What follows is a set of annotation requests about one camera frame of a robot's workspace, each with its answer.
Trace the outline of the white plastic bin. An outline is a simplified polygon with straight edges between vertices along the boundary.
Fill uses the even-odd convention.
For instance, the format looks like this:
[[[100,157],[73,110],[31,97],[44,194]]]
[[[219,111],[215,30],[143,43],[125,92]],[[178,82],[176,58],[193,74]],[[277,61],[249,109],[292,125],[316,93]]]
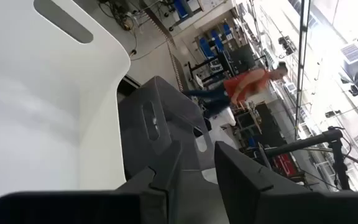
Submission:
[[[122,44],[74,0],[0,0],[0,197],[125,181]]]

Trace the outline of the overhead rig frame beam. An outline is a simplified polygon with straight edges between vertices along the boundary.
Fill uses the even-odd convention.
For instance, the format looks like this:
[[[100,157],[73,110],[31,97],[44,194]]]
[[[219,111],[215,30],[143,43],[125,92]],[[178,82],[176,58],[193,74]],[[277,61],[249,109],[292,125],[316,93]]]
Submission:
[[[298,44],[298,71],[297,71],[297,79],[296,79],[297,83],[296,83],[296,104],[295,104],[296,110],[295,110],[295,135],[294,135],[295,141],[298,139],[298,132],[299,132],[310,5],[311,5],[311,0],[301,0],[300,31],[299,31],[299,44]]]

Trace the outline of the person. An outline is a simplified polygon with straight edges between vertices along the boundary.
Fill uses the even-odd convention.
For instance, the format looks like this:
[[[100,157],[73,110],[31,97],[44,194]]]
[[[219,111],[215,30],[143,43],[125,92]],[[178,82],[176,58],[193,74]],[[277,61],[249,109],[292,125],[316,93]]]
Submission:
[[[188,90],[183,91],[183,94],[189,98],[195,96],[201,100],[209,100],[204,104],[206,109],[204,117],[210,118],[231,105],[246,101],[251,96],[265,90],[269,81],[282,80],[287,74],[286,63],[279,62],[275,70],[268,71],[258,68],[224,80],[211,90]]]

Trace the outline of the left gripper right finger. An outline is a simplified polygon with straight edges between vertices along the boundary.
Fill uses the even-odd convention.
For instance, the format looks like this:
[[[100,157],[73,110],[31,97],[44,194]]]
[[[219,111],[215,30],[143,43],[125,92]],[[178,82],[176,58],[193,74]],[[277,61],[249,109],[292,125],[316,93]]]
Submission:
[[[314,192],[222,141],[214,147],[230,224],[358,224],[358,192]]]

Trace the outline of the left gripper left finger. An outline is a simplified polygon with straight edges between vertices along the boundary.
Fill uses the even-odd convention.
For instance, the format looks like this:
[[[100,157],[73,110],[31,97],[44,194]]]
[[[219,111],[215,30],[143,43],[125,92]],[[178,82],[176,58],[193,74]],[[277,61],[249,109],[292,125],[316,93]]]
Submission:
[[[181,143],[172,142],[116,190],[4,195],[0,224],[169,224],[181,153]]]

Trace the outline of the grey translucent plastic bin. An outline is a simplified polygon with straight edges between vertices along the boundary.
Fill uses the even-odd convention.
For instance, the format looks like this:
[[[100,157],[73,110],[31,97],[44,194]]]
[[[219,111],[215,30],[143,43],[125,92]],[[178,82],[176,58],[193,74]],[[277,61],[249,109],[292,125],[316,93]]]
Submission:
[[[203,175],[215,168],[214,144],[199,107],[156,76],[125,97],[118,109],[126,179],[166,150],[181,149],[168,191],[169,224],[228,224],[217,180]]]

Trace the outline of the shelf with blue bins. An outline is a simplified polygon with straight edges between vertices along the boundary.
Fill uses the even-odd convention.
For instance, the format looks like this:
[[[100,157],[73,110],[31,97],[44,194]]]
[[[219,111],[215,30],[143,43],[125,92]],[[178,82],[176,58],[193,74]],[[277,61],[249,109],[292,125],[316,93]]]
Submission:
[[[241,40],[236,40],[238,26],[229,25],[226,21],[218,23],[198,37],[198,47],[205,58],[224,54],[232,61],[231,54],[239,48]]]

